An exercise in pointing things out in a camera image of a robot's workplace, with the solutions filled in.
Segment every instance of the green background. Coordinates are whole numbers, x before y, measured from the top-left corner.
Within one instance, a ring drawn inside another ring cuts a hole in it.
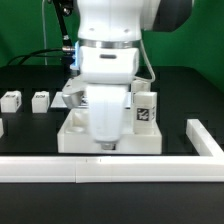
[[[12,57],[44,48],[41,17],[42,0],[1,0],[0,66]],[[46,4],[48,48],[61,47],[53,5]],[[66,18],[73,41],[77,39],[78,18]],[[143,32],[148,56],[154,66],[186,66],[198,70],[224,92],[224,1],[195,0],[190,19],[172,33]],[[59,64],[49,59],[49,64]],[[31,59],[27,64],[44,64]]]

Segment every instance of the black label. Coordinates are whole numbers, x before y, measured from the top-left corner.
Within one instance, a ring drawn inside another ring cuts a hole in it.
[[[149,121],[149,109],[138,108],[137,109],[138,121]]]

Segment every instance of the cable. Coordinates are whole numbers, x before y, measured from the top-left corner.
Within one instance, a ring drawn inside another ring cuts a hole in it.
[[[46,17],[45,17],[46,1],[47,0],[42,1],[42,25],[43,25],[44,49],[47,49],[47,31],[46,31]]]
[[[16,56],[16,57],[10,59],[10,61],[8,61],[8,63],[6,64],[6,66],[10,66],[11,63],[12,63],[13,61],[15,61],[16,59],[18,59],[18,58],[24,58],[24,57],[27,57],[27,56],[28,56],[27,54],[26,54],[26,55],[19,55],[19,56]],[[31,56],[31,57],[32,57],[32,58],[33,58],[33,57],[35,57],[35,58],[61,58],[62,56],[61,56],[61,55],[33,55],[33,56]]]
[[[142,40],[140,40],[140,50],[141,50],[142,56],[144,58],[145,64],[146,64],[146,66],[147,66],[147,68],[148,68],[148,70],[149,70],[149,72],[152,76],[152,79],[143,79],[143,78],[139,78],[139,77],[136,77],[136,79],[144,80],[144,81],[152,83],[156,80],[156,75],[155,75],[155,73],[152,69],[152,66],[151,66],[150,62],[149,62],[148,56],[147,56],[146,51],[145,51],[145,46],[144,46],[144,43],[143,43]]]
[[[35,51],[27,56],[25,56],[19,63],[18,65],[22,65],[26,60],[28,60],[30,57],[38,55],[38,54],[43,54],[43,53],[48,53],[48,52],[56,52],[56,51],[62,51],[61,48],[51,48],[51,49],[44,49],[40,51]]]

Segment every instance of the white block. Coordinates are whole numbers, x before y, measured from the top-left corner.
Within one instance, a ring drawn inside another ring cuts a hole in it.
[[[22,104],[22,94],[19,91],[6,92],[1,98],[2,113],[15,113]]]
[[[131,83],[131,99],[132,103],[134,103],[134,95],[138,92],[149,92],[151,87],[150,82],[145,82],[142,80],[134,80]]]
[[[138,92],[134,96],[134,133],[153,134],[156,123],[157,93]]]
[[[200,156],[224,157],[221,147],[198,119],[187,120],[186,134]]]
[[[2,137],[3,134],[4,134],[3,123],[2,119],[0,118],[0,138]]]
[[[134,134],[132,112],[125,110],[122,122],[123,130],[116,150],[103,150],[89,134],[88,109],[73,109],[58,133],[59,153],[94,154],[161,154],[162,135],[155,122],[153,134]]]
[[[47,113],[49,104],[49,92],[36,92],[32,99],[32,111],[33,113]]]

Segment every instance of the black table surface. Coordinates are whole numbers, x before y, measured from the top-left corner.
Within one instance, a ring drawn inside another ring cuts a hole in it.
[[[163,155],[197,156],[185,136],[189,118],[224,148],[224,94],[193,69],[155,71]],[[60,66],[0,68],[0,97],[23,96],[16,114],[0,113],[1,156],[59,155],[56,134],[69,110],[32,114],[31,99],[45,90],[52,101],[68,78]],[[223,223],[223,208],[223,183],[0,184],[0,223]]]

